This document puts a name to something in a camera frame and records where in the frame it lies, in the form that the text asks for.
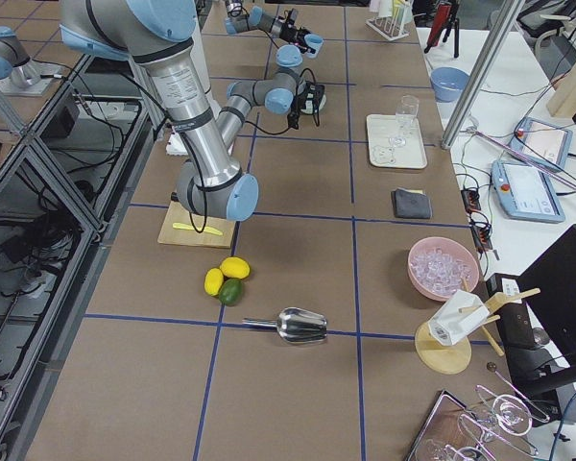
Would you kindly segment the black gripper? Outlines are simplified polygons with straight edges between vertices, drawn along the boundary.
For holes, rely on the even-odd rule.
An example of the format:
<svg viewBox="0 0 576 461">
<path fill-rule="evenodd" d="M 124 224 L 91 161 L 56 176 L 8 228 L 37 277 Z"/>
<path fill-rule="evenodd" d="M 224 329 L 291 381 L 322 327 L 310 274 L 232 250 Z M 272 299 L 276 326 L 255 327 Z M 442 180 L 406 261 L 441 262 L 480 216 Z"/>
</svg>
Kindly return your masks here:
<svg viewBox="0 0 576 461">
<path fill-rule="evenodd" d="M 297 130 L 299 128 L 300 116 L 302 114 L 311 115 L 314 125 L 321 126 L 320 113 L 325 105 L 325 87 L 323 84 L 307 82 L 304 90 L 298 94 L 291 104 L 287 119 L 289 127 Z"/>
<path fill-rule="evenodd" d="M 297 45 L 302 54 L 314 54 L 315 49 L 303 40 L 304 37 L 310 34 L 310 31 L 296 25 L 297 17 L 298 11 L 296 9 L 284 11 L 283 15 L 278 17 L 280 24 L 278 36 L 287 43 Z"/>
</svg>

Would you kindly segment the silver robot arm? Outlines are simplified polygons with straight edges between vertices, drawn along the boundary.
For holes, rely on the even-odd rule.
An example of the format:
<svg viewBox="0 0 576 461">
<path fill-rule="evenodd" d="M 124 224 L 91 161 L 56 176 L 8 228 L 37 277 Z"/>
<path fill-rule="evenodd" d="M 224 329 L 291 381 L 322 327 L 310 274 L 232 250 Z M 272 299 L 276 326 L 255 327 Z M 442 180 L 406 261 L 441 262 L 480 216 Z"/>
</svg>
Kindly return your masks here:
<svg viewBox="0 0 576 461">
<path fill-rule="evenodd" d="M 285 43 L 276 51 L 273 78 L 231 85 L 219 111 L 213 110 L 192 58 L 198 29 L 194 2 L 63 1 L 60 31 L 74 50 L 145 69 L 189 154 L 180 170 L 177 200 L 194 214 L 241 222 L 254 212 L 259 187 L 229 147 L 253 108 L 287 114 L 303 106 L 315 84 L 301 75 L 302 61 L 315 58 L 324 41 L 296 27 L 291 13 L 271 16 L 258 7 L 243 12 L 238 1 L 226 6 L 228 34 L 259 30 Z"/>
<path fill-rule="evenodd" d="M 279 38 L 296 46 L 308 58 L 316 58 L 324 44 L 324 39 L 305 27 L 296 24 L 298 11 L 287 10 L 284 14 L 271 15 L 258 6 L 249 10 L 242 1 L 225 1 L 227 18 L 225 28 L 229 35 L 249 31 L 262 31 L 271 38 Z"/>
</svg>

